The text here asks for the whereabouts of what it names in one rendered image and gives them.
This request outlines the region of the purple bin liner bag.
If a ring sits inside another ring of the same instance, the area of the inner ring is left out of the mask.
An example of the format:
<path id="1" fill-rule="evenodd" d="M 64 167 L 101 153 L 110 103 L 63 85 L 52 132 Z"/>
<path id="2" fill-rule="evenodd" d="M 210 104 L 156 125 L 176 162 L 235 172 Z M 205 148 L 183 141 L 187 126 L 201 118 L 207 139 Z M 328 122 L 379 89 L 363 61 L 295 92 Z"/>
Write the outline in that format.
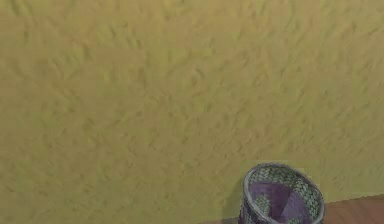
<path id="1" fill-rule="evenodd" d="M 304 199 L 278 183 L 256 183 L 249 188 L 252 202 L 261 213 L 282 224 L 312 224 Z"/>

